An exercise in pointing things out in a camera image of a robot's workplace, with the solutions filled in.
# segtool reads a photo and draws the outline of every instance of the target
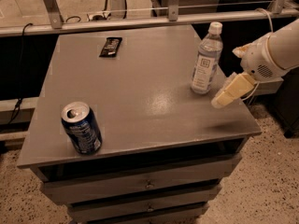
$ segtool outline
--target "bottle cap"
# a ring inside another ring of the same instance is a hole
[[[209,24],[208,32],[213,35],[220,35],[222,32],[222,24],[217,21],[213,21]]]

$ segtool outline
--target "drawer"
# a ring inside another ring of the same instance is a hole
[[[137,213],[156,212],[160,209],[181,206],[191,203],[207,202],[214,199],[221,186],[203,187],[203,183],[187,186],[179,186],[175,189],[165,189],[162,192],[142,192],[141,195],[129,197],[120,196],[100,200],[97,202],[86,202],[75,207],[68,208],[68,214],[77,222],[120,217]]]
[[[187,206],[168,208],[157,213],[132,215],[85,222],[88,224],[163,224],[165,222],[183,221],[187,218],[197,218],[208,209],[206,203],[196,203]]]
[[[240,154],[179,161],[106,175],[45,183],[42,192],[57,204],[80,203],[128,193],[219,179],[229,175]]]

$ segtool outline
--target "plastic bottle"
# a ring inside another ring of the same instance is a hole
[[[205,94],[211,89],[223,48],[221,31],[222,24],[220,22],[210,23],[208,34],[199,44],[197,63],[193,70],[191,83],[191,88],[196,93]]]

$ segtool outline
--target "table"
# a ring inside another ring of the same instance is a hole
[[[100,58],[110,36],[117,57]],[[223,109],[190,89],[200,38],[190,25],[60,35],[18,167],[84,223],[160,223],[205,213],[239,150],[261,133],[244,104]],[[79,155],[61,124],[67,104],[93,109],[103,145]]]

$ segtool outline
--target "soda can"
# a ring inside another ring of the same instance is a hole
[[[62,124],[78,153],[93,154],[102,145],[93,110],[86,103],[68,104],[62,111]]]

